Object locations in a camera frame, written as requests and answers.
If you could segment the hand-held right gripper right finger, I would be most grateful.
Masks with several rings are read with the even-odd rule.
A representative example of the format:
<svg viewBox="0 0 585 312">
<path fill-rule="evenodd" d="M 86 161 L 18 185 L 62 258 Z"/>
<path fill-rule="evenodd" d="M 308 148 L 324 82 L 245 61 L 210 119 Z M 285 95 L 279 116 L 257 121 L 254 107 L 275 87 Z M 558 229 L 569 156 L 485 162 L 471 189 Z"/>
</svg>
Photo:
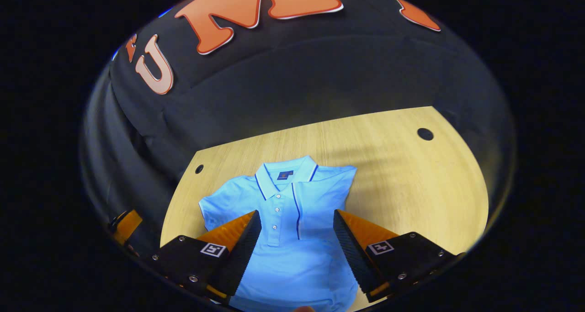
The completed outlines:
<svg viewBox="0 0 585 312">
<path fill-rule="evenodd" d="M 395 300 L 435 280 L 462 260 L 454 250 L 418 228 L 388 228 L 336 209 L 336 238 L 368 303 Z"/>
</svg>

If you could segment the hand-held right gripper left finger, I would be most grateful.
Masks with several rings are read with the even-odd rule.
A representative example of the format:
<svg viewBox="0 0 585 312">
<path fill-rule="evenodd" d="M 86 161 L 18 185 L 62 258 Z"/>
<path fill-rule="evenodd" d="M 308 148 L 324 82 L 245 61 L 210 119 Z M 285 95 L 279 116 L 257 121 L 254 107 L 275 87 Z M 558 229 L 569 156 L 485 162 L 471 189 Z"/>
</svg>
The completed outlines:
<svg viewBox="0 0 585 312">
<path fill-rule="evenodd" d="M 261 234 L 257 210 L 197 238 L 178 235 L 146 257 L 146 264 L 173 285 L 218 304 L 228 304 L 240 285 Z"/>
</svg>

